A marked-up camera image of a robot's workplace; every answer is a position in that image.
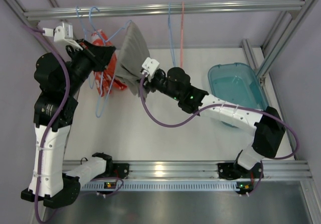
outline aluminum frame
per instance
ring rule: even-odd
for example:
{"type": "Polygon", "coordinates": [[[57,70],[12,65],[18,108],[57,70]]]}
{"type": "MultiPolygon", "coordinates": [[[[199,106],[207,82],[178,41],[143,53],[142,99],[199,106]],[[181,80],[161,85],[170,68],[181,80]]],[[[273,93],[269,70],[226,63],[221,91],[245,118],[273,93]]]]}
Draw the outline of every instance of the aluminum frame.
{"type": "MultiPolygon", "coordinates": [[[[299,11],[303,5],[303,0],[256,0],[239,2],[185,3],[184,14],[299,11]]],[[[78,11],[79,15],[82,17],[88,17],[90,8],[91,7],[80,7],[78,11]]],[[[168,4],[99,7],[100,12],[93,12],[92,17],[167,15],[168,8],[168,4]]],[[[174,15],[181,13],[181,3],[171,4],[171,14],[174,15]]],[[[69,18],[77,18],[75,8],[26,10],[24,15],[29,21],[52,19],[65,20],[69,18]]]]}
{"type": "Polygon", "coordinates": [[[278,42],[264,58],[262,65],[257,71],[257,78],[266,77],[272,67],[272,64],[276,62],[277,57],[284,51],[297,29],[302,25],[303,21],[312,11],[317,2],[318,0],[305,0],[305,4],[302,6],[302,9],[299,11],[298,15],[295,17],[295,19],[291,20],[278,42]]]}
{"type": "MultiPolygon", "coordinates": [[[[76,18],[75,9],[48,9],[48,10],[25,10],[19,0],[4,0],[12,9],[16,16],[28,26],[36,25],[40,20],[76,18]]],[[[52,6],[57,7],[56,0],[48,0],[52,6]]],[[[223,2],[223,3],[202,3],[185,4],[186,14],[196,13],[231,13],[231,12],[256,12],[256,11],[282,11],[276,24],[268,34],[265,46],[277,30],[279,23],[282,22],[286,12],[299,11],[295,19],[291,21],[283,35],[267,55],[264,64],[258,72],[258,77],[264,77],[268,73],[271,65],[280,52],[285,48],[288,41],[294,35],[297,28],[311,11],[317,0],[260,0],[243,2],[223,2]]],[[[172,14],[180,14],[181,4],[172,5],[172,14]]],[[[146,15],[166,15],[168,5],[145,5],[145,6],[127,6],[127,7],[106,7],[100,13],[94,13],[93,17],[114,17],[114,16],[146,16],[146,15]]],[[[81,8],[82,17],[87,17],[89,8],[81,8]]],[[[255,58],[251,58],[251,47],[249,42],[245,41],[249,52],[245,52],[249,63],[257,67],[255,58]]],[[[193,162],[173,162],[173,161],[129,161],[131,171],[130,180],[145,179],[147,181],[162,180],[170,181],[174,179],[195,179],[195,180],[216,180],[218,179],[217,163],[222,161],[193,161],[193,162]]],[[[64,169],[78,165],[78,161],[65,161],[64,169]]],[[[265,178],[262,181],[301,181],[303,193],[307,201],[308,209],[313,223],[321,223],[320,200],[312,179],[312,174],[306,161],[264,161],[265,178]]]]}
{"type": "MultiPolygon", "coordinates": [[[[233,161],[114,161],[128,163],[127,180],[132,181],[226,181],[219,178],[218,163],[233,161]]],[[[63,172],[79,166],[80,160],[65,160],[63,172]]],[[[312,181],[312,174],[306,161],[263,161],[262,181],[312,181]]]]}

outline wire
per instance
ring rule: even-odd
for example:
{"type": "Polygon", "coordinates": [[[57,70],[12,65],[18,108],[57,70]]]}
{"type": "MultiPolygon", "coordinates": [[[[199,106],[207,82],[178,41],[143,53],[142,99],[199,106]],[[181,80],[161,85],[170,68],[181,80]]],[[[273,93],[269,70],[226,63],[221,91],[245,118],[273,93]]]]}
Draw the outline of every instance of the wire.
{"type": "Polygon", "coordinates": [[[253,194],[253,192],[254,192],[255,190],[257,190],[258,186],[259,186],[260,183],[261,183],[261,180],[262,180],[262,177],[263,177],[263,162],[260,161],[260,163],[261,163],[261,174],[260,174],[259,180],[257,181],[255,187],[254,187],[253,190],[249,193],[249,196],[251,196],[251,195],[253,194]]]}
{"type": "MultiPolygon", "coordinates": [[[[105,40],[105,39],[101,36],[101,34],[99,33],[99,31],[97,31],[94,23],[93,23],[92,20],[91,20],[91,14],[92,14],[92,11],[93,11],[93,10],[97,10],[98,12],[100,12],[100,10],[99,10],[98,7],[92,7],[92,8],[90,8],[90,10],[89,10],[89,22],[90,22],[90,25],[91,25],[91,27],[93,28],[93,30],[97,33],[97,35],[99,36],[99,38],[103,41],[104,46],[106,46],[106,43],[109,42],[109,41],[111,41],[111,39],[113,39],[121,30],[125,30],[125,29],[127,28],[127,25],[132,22],[132,20],[127,21],[127,22],[125,23],[125,25],[122,26],[121,28],[119,28],[110,38],[108,38],[108,40],[105,40]]],[[[106,103],[107,103],[107,100],[108,100],[108,97],[109,97],[109,94],[110,94],[110,91],[111,91],[111,88],[112,88],[112,84],[114,83],[114,80],[115,80],[115,74],[114,74],[113,77],[112,77],[112,80],[111,80],[111,83],[110,83],[110,86],[109,86],[109,89],[108,89],[108,93],[107,93],[107,96],[106,96],[106,98],[105,98],[103,107],[102,107],[100,113],[98,113],[98,112],[99,112],[100,101],[101,101],[101,96],[102,96],[102,93],[103,93],[102,80],[103,80],[103,73],[101,74],[101,78],[100,78],[100,96],[99,96],[99,98],[98,98],[98,100],[97,100],[97,104],[96,104],[96,112],[95,112],[95,114],[96,114],[96,117],[97,117],[97,118],[100,118],[100,117],[102,116],[104,110],[105,110],[105,106],[106,106],[106,103]]]]}
{"type": "Polygon", "coordinates": [[[43,150],[42,148],[44,147],[45,145],[45,141],[46,141],[46,137],[48,135],[48,132],[52,126],[52,124],[54,123],[54,121],[56,120],[56,118],[58,117],[58,115],[60,114],[62,108],[64,107],[67,99],[68,99],[68,96],[69,96],[69,90],[70,90],[70,79],[69,79],[69,74],[68,74],[68,70],[66,68],[66,65],[64,63],[64,61],[62,60],[62,58],[59,56],[59,54],[57,54],[57,52],[45,41],[44,38],[42,38],[39,34],[37,34],[36,32],[34,32],[34,29],[26,26],[26,25],[23,25],[22,26],[27,32],[29,32],[31,35],[33,35],[35,38],[37,38],[37,40],[39,42],[41,42],[43,45],[46,46],[46,48],[52,52],[52,54],[56,57],[57,61],[59,62],[63,72],[64,72],[64,75],[65,75],[65,80],[66,80],[66,90],[65,90],[65,94],[64,94],[64,97],[59,105],[59,107],[57,108],[55,114],[53,115],[53,117],[50,119],[45,131],[44,131],[44,134],[41,138],[41,141],[40,141],[40,150],[39,150],[39,156],[38,156],[38,169],[37,169],[37,174],[38,174],[38,177],[37,177],[37,183],[36,183],[36,191],[35,191],[35,216],[36,216],[36,219],[39,223],[46,223],[48,222],[52,217],[53,215],[47,220],[47,221],[42,221],[40,216],[39,216],[39,210],[38,210],[38,201],[39,201],[39,189],[40,189],[40,178],[39,176],[41,175],[41,170],[42,170],[42,157],[43,157],[43,150]]]}
{"type": "MultiPolygon", "coordinates": [[[[81,17],[79,16],[79,12],[78,12],[78,11],[79,11],[79,7],[76,6],[77,18],[78,18],[78,20],[80,21],[81,28],[82,28],[82,30],[83,30],[83,32],[84,32],[84,35],[85,35],[85,40],[87,41],[87,32],[91,33],[91,31],[89,31],[89,30],[86,29],[86,27],[85,27],[85,25],[84,25],[81,17]]],[[[92,84],[91,84],[91,83],[90,83],[90,82],[91,82],[91,80],[90,80],[90,75],[89,75],[89,76],[88,76],[88,82],[89,82],[89,87],[90,87],[91,89],[93,89],[93,88],[94,88],[94,84],[95,84],[95,79],[94,79],[94,81],[93,81],[92,84]]]]}
{"type": "MultiPolygon", "coordinates": [[[[211,104],[211,105],[208,105],[208,106],[205,106],[201,109],[199,109],[198,111],[196,111],[192,116],[190,116],[188,119],[186,119],[185,121],[179,123],[179,124],[175,124],[175,125],[168,125],[168,124],[164,124],[160,121],[158,121],[157,119],[154,118],[154,116],[149,112],[147,106],[146,106],[146,103],[145,103],[145,99],[143,97],[143,82],[144,82],[144,79],[146,77],[146,73],[143,75],[143,77],[141,78],[140,80],[140,86],[139,86],[139,92],[140,92],[140,99],[141,99],[141,103],[147,113],[147,115],[155,122],[157,123],[158,125],[160,126],[163,126],[163,127],[167,127],[167,128],[177,128],[177,127],[180,127],[180,126],[183,126],[184,124],[187,124],[189,121],[191,121],[193,118],[195,118],[200,112],[204,111],[204,110],[207,110],[209,108],[212,108],[212,107],[219,107],[219,106],[222,106],[221,104],[211,104]]],[[[230,104],[225,104],[224,107],[230,107],[230,108],[236,108],[235,105],[230,105],[230,104]]],[[[281,119],[278,119],[277,117],[273,116],[273,115],[270,115],[264,111],[260,111],[260,110],[257,110],[257,109],[253,109],[253,108],[248,108],[248,107],[241,107],[241,106],[238,106],[238,109],[242,109],[242,110],[245,110],[245,111],[251,111],[251,112],[254,112],[254,113],[258,113],[258,114],[262,114],[262,115],[265,115],[275,121],[277,121],[278,123],[282,124],[283,126],[285,126],[294,136],[294,139],[295,139],[295,142],[296,142],[296,147],[295,149],[293,150],[293,152],[287,156],[284,156],[284,157],[275,157],[275,158],[271,158],[273,160],[284,160],[284,159],[287,159],[289,157],[292,157],[294,156],[299,148],[300,148],[300,141],[298,139],[298,136],[296,134],[296,132],[294,131],[293,128],[291,128],[291,126],[289,126],[287,123],[283,122],[281,119]]]]}
{"type": "Polygon", "coordinates": [[[86,29],[86,27],[85,27],[85,25],[84,25],[84,23],[83,23],[83,21],[82,21],[82,19],[81,19],[81,17],[80,17],[80,15],[79,15],[79,7],[78,6],[76,6],[76,14],[77,14],[77,18],[78,18],[78,20],[79,20],[79,22],[80,22],[80,24],[81,24],[81,28],[82,28],[82,30],[83,30],[83,32],[84,32],[84,35],[85,35],[85,40],[87,41],[87,32],[89,32],[89,33],[91,33],[91,31],[89,31],[89,30],[87,30],[86,29]]]}
{"type": "Polygon", "coordinates": [[[115,74],[114,74],[113,77],[112,77],[112,80],[111,80],[111,83],[110,83],[110,86],[109,86],[109,89],[108,89],[108,93],[107,93],[107,96],[106,96],[106,98],[105,98],[105,100],[104,100],[104,104],[103,104],[103,106],[102,106],[102,109],[101,109],[101,111],[100,111],[100,114],[98,114],[98,109],[99,109],[99,106],[100,106],[101,97],[99,97],[99,99],[98,99],[98,101],[97,101],[97,105],[96,105],[96,117],[97,117],[97,118],[100,118],[100,117],[102,116],[102,113],[103,113],[104,110],[105,110],[105,106],[106,106],[106,103],[107,103],[107,101],[108,101],[109,93],[110,93],[110,91],[111,91],[111,87],[112,87],[112,84],[113,84],[114,80],[115,80],[115,74]]]}
{"type": "Polygon", "coordinates": [[[172,61],[173,61],[173,66],[176,67],[174,44],[173,44],[173,34],[172,34],[172,26],[171,26],[171,3],[169,3],[168,26],[169,26],[169,33],[170,33],[170,46],[171,46],[172,61]]]}
{"type": "Polygon", "coordinates": [[[82,160],[85,159],[86,161],[88,161],[88,159],[86,157],[82,157],[80,160],[80,164],[82,165],[82,160]]]}
{"type": "Polygon", "coordinates": [[[39,32],[41,34],[45,33],[45,30],[40,30],[40,29],[37,29],[37,28],[30,28],[32,29],[33,32],[39,32]]]}
{"type": "Polygon", "coordinates": [[[183,35],[184,33],[184,2],[182,2],[182,18],[181,18],[181,58],[180,67],[183,68],[183,35]]]}

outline light purple wall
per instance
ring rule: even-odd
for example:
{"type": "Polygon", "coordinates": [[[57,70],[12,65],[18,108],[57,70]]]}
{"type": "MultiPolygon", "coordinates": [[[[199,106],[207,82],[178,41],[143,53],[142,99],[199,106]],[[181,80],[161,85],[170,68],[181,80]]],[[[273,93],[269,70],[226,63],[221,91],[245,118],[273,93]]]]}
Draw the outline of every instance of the light purple wall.
{"type": "Polygon", "coordinates": [[[35,158],[34,104],[40,93],[33,78],[43,48],[21,28],[0,0],[0,216],[1,223],[28,223],[32,204],[20,199],[35,158]]]}
{"type": "Polygon", "coordinates": [[[288,122],[321,190],[321,1],[317,3],[272,70],[288,122]]]}

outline white wall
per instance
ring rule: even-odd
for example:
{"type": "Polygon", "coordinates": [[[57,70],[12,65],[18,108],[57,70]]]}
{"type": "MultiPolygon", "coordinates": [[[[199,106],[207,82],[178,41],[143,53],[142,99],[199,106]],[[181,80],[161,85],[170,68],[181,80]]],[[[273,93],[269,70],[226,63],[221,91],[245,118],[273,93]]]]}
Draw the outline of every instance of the white wall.
{"type": "Polygon", "coordinates": [[[286,118],[297,131],[317,187],[321,189],[321,1],[317,3],[272,70],[286,118]]]}
{"type": "Polygon", "coordinates": [[[28,223],[33,204],[21,200],[20,192],[32,177],[34,104],[40,93],[33,74],[45,52],[2,0],[0,15],[0,216],[1,223],[28,223]]]}
{"type": "MultiPolygon", "coordinates": [[[[22,0],[26,8],[48,8],[43,0],[22,0]]],[[[168,2],[220,2],[244,0],[57,0],[60,7],[79,6],[119,6],[139,4],[167,4],[168,2]]],[[[185,16],[185,47],[239,46],[243,38],[251,39],[255,46],[263,44],[279,12],[256,13],[219,13],[194,14],[185,16]]],[[[112,35],[124,23],[132,19],[140,27],[150,48],[168,48],[169,34],[167,16],[95,18],[97,28],[102,28],[108,36],[112,35]]],[[[77,36],[83,36],[78,20],[71,21],[77,36]]],[[[180,45],[180,16],[172,16],[174,45],[180,45]]],[[[112,41],[121,47],[124,32],[112,41]]]]}

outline aluminum rail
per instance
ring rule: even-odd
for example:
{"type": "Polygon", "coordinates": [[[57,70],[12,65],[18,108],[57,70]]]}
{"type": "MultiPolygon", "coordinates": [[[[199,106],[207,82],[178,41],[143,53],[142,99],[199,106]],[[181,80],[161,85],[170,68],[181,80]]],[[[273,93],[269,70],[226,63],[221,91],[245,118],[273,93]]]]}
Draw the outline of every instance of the aluminum rail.
{"type": "Polygon", "coordinates": [[[308,14],[312,11],[318,0],[305,0],[305,5],[302,7],[295,19],[292,19],[290,24],[285,29],[284,33],[273,47],[273,49],[266,55],[260,68],[258,69],[256,76],[257,78],[265,78],[269,73],[273,63],[276,62],[277,58],[284,51],[287,44],[290,42],[295,32],[302,25],[308,14]]]}
{"type": "MultiPolygon", "coordinates": [[[[184,14],[196,13],[231,13],[260,11],[299,11],[303,0],[256,0],[238,2],[185,3],[184,14]]],[[[79,15],[89,16],[91,7],[81,7],[79,15]]],[[[168,14],[168,4],[138,5],[119,7],[99,7],[100,12],[93,12],[92,17],[126,17],[168,14]]],[[[182,4],[171,4],[171,14],[181,14],[182,4]]],[[[75,8],[52,8],[26,10],[24,15],[29,21],[77,18],[75,8]]]]}
{"type": "MultiPolygon", "coordinates": [[[[114,161],[128,163],[128,180],[136,181],[225,181],[219,179],[217,164],[226,161],[114,161]]],[[[63,171],[72,170],[80,161],[64,161],[63,171]]],[[[312,174],[306,161],[263,161],[262,181],[302,181],[311,180],[312,174]]]]}

